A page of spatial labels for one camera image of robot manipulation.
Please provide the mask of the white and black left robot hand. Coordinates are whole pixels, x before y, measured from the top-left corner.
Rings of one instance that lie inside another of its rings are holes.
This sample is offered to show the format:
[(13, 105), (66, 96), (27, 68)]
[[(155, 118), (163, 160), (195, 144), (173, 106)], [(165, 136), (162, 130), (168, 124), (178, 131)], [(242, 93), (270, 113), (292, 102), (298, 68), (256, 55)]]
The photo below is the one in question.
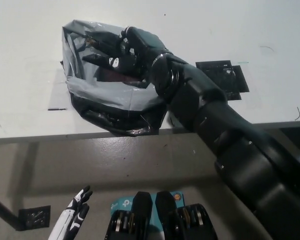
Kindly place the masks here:
[(48, 240), (74, 240), (77, 236), (89, 210), (87, 201), (93, 191), (88, 185), (81, 189), (69, 205), (62, 211), (56, 224), (54, 225)]

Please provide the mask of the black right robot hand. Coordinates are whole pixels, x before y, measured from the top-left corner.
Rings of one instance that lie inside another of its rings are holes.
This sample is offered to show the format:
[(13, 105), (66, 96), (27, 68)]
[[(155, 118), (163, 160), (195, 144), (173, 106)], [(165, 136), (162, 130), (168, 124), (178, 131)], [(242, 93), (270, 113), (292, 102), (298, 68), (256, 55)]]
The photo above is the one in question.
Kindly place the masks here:
[(159, 55), (170, 52), (157, 35), (133, 26), (119, 34), (88, 32), (86, 38), (97, 53), (83, 56), (83, 61), (139, 81)]

